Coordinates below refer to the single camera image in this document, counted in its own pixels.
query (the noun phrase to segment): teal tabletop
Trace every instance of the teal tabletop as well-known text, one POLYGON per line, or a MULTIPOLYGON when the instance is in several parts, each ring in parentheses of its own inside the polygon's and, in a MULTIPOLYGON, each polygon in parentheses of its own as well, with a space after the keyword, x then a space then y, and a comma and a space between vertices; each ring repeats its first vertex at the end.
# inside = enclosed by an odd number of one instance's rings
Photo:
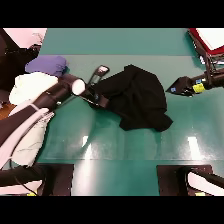
MULTIPOLYGON (((186 29, 48 29, 40 54, 66 58, 69 73, 88 81, 133 64, 157 75, 166 90, 178 77, 205 70, 186 29)), ((158 195, 156 165, 211 164, 224 176, 223 89, 187 98, 166 93, 164 132, 124 131, 120 118, 71 97, 48 126, 39 162, 74 163, 72 195, 158 195)))

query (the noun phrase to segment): purple cloth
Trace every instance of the purple cloth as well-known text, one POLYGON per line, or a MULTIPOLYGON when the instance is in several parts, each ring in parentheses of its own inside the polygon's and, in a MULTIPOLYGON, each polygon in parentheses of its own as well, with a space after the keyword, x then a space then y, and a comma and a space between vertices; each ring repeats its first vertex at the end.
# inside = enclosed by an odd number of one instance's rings
POLYGON ((48 75, 61 77, 66 68, 66 59, 61 56, 41 55, 25 66, 28 73, 43 72, 48 75))

